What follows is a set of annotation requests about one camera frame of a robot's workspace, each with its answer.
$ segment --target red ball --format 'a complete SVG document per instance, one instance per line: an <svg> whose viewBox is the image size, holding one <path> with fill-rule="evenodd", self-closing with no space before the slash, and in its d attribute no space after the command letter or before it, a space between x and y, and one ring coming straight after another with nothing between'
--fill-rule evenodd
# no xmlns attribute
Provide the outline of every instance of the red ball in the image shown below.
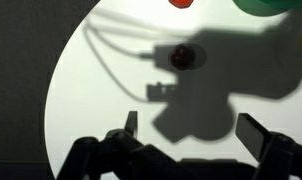
<svg viewBox="0 0 302 180"><path fill-rule="evenodd" d="M195 61L195 52L192 47L180 44L169 55L169 61L175 69L187 70Z"/></svg>
<svg viewBox="0 0 302 180"><path fill-rule="evenodd" d="M177 8L188 8L193 3L193 0L169 0L169 2Z"/></svg>

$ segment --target black robotic claw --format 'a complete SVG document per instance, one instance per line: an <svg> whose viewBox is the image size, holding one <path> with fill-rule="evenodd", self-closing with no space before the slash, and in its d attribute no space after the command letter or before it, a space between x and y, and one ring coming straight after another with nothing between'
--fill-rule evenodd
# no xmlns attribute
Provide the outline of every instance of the black robotic claw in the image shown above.
<svg viewBox="0 0 302 180"><path fill-rule="evenodd" d="M248 114L239 114L236 135L260 163L258 168L236 160L183 159L176 162L152 145L134 137L137 112L131 111L124 129L109 131L98 142L78 139L57 180L91 180L108 172L123 180L287 180L302 178L302 146L280 133L269 132Z"/></svg>

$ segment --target dark gray background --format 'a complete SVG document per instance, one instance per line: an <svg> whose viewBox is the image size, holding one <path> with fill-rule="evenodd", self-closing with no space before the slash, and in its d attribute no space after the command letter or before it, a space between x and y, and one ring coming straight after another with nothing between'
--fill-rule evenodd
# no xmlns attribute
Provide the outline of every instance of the dark gray background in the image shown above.
<svg viewBox="0 0 302 180"><path fill-rule="evenodd" d="M97 0L0 0L0 179L52 179L44 108L55 65Z"/></svg>

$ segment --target green ball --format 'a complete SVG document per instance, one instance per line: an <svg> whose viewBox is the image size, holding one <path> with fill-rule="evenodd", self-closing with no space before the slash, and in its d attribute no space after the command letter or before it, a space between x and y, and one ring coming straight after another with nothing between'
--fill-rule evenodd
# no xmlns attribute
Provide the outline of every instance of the green ball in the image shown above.
<svg viewBox="0 0 302 180"><path fill-rule="evenodd" d="M292 9L302 6L302 0L259 0L276 9Z"/></svg>

